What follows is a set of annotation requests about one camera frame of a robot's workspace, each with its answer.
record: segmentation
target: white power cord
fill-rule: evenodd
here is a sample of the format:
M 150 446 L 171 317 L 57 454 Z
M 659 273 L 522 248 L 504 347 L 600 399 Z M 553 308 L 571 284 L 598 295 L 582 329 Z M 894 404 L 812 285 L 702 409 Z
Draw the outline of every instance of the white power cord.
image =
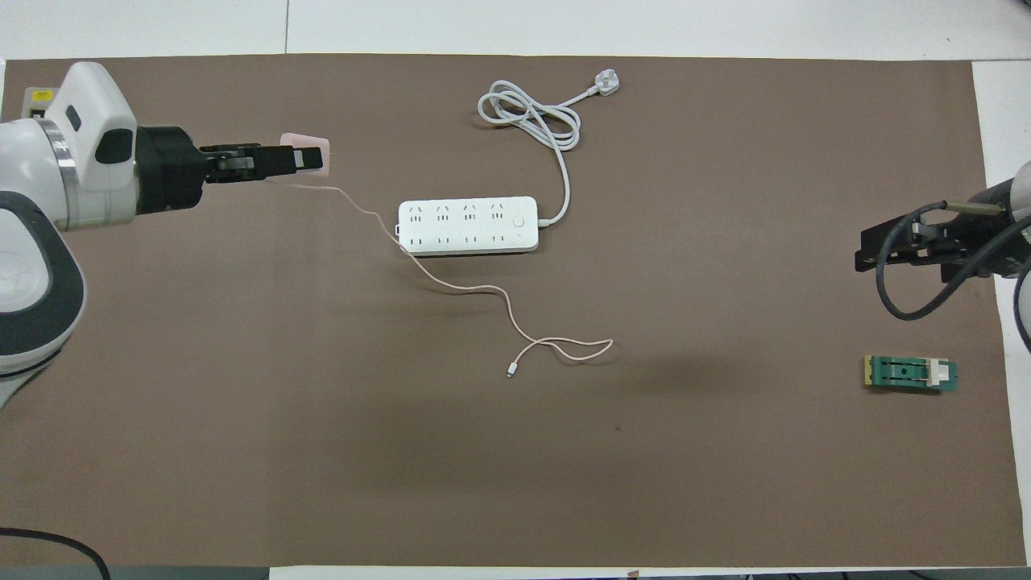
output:
M 351 204 L 354 205 L 356 209 L 358 209 L 362 213 L 365 213 L 366 215 L 372 215 L 373 217 L 375 217 L 376 221 L 379 223 L 379 229 L 381 229 L 384 233 L 387 234 L 387 237 L 389 237 L 391 241 L 396 243 L 397 246 L 401 248 L 401 252 L 410 258 L 411 261 L 414 262 L 415 265 L 419 267 L 419 269 L 423 270 L 423 273 L 425 273 L 433 281 L 436 281 L 437 283 L 445 287 L 450 287 L 452 289 L 458 289 L 458 292 L 463 294 L 483 293 L 484 289 L 487 289 L 487 292 L 499 295 L 502 299 L 504 299 L 505 307 L 508 309 L 508 320 L 511 321 L 512 327 L 516 329 L 516 332 L 519 333 L 520 336 L 522 336 L 524 339 L 530 342 L 529 345 L 527 345 L 522 351 L 520 351 L 520 353 L 512 361 L 511 365 L 508 366 L 508 371 L 505 374 L 509 378 L 511 378 L 511 376 L 516 374 L 516 370 L 519 368 L 519 362 L 520 360 L 523 359 L 523 355 L 525 355 L 527 351 L 529 351 L 530 349 L 532 349 L 537 345 L 544 345 L 546 347 L 552 347 L 553 349 L 555 349 L 556 352 L 559 353 L 559 355 L 563 356 L 567 361 L 580 363 L 601 356 L 602 354 L 605 353 L 605 351 L 612 348 L 612 345 L 614 344 L 614 341 L 612 339 L 602 339 L 600 341 L 578 341 L 576 339 L 568 339 L 566 337 L 547 337 L 544 339 L 534 339 L 533 337 L 527 335 L 523 331 L 523 329 L 519 326 L 519 322 L 516 321 L 516 314 L 512 312 L 512 301 L 508 297 L 508 293 L 504 287 L 500 285 L 495 285 L 493 283 L 479 283 L 476 285 L 459 285 L 457 283 L 444 281 L 443 279 L 440 279 L 439 277 L 433 275 L 432 273 L 430 273 L 430 270 L 426 269 L 426 266 L 424 266 L 422 262 L 419 261 L 419 259 L 417 259 L 414 255 L 411 254 L 410 251 L 404 248 L 404 244 L 402 244 L 400 241 L 398 241 L 396 237 L 394 237 L 394 235 L 387 228 L 387 224 L 384 223 L 384 219 L 379 215 L 379 213 L 376 213 L 375 211 L 371 211 L 359 205 L 354 199 L 352 199 L 351 195 L 348 195 L 347 192 L 343 191 L 338 186 L 333 186 L 333 185 L 309 185 L 309 184 L 291 183 L 284 181 L 277 181 L 277 182 L 286 186 L 293 186 L 297 189 L 307 189 L 307 190 L 335 191 L 343 195 L 343 197 L 348 202 L 351 202 Z M 600 348 L 591 354 L 587 354 L 584 356 L 575 356 L 566 352 L 562 347 L 558 345 L 558 343 L 567 343 L 584 347 L 600 347 Z
M 546 228 L 555 225 L 569 208 L 569 171 L 566 170 L 566 161 L 562 152 L 571 149 L 579 142 L 579 114 L 572 109 L 572 105 L 592 95 L 607 96 L 620 88 L 620 77 L 616 71 L 607 68 L 594 77 L 594 87 L 576 95 L 560 104 L 542 104 L 537 102 L 526 91 L 520 89 L 514 82 L 508 80 L 495 80 L 491 84 L 491 90 L 486 95 L 479 97 L 476 109 L 484 121 L 492 125 L 514 125 L 537 139 L 540 143 L 555 150 L 555 156 L 559 160 L 559 169 L 562 170 L 562 184 L 565 187 L 565 199 L 562 201 L 562 208 L 550 219 L 537 219 L 537 227 Z M 485 104 L 490 103 L 494 109 L 494 116 L 485 110 Z M 569 127 L 568 131 L 555 131 L 547 126 L 545 116 L 552 116 L 560 123 Z

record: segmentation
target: white power strip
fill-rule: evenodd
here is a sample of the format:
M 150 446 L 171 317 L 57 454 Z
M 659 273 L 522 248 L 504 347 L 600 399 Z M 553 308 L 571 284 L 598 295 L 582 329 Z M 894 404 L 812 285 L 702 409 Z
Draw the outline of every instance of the white power strip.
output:
M 532 197 L 417 199 L 397 210 L 398 241 L 412 255 L 516 253 L 537 247 Z

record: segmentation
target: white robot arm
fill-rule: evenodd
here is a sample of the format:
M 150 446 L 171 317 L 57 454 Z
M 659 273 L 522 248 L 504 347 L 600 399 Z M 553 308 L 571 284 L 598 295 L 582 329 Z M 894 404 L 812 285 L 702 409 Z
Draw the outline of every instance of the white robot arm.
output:
M 193 207 L 205 181 L 322 166 L 318 147 L 197 148 L 178 127 L 139 127 L 103 66 L 72 65 L 41 118 L 0 124 L 0 408 L 82 316 L 86 282 L 59 231 Z
M 1031 283 L 1027 283 L 1031 262 L 1024 266 L 1017 279 L 1017 289 L 1013 293 L 1013 316 L 1017 317 L 1017 332 L 1024 340 L 1024 346 L 1031 352 Z

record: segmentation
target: brown mat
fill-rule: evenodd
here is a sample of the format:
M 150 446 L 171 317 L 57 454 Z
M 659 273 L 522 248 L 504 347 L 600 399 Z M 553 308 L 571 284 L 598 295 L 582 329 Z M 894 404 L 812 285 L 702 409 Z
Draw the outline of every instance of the brown mat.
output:
M 859 232 L 984 186 L 967 63 L 277 56 L 103 61 L 141 124 L 198 144 L 328 136 L 340 184 L 561 201 L 551 151 L 487 130 L 492 80 L 577 105 L 566 218 L 520 255 L 433 259 L 450 298 L 338 196 L 208 186 L 73 232 L 87 315 L 0 414 L 0 521 L 119 565 L 1024 565 L 990 280 L 914 323 Z M 4 118 L 69 62 L 10 62 Z M 937 271 L 894 272 L 904 306 Z M 865 354 L 959 363 L 940 397 Z M 0 542 L 0 562 L 78 561 Z

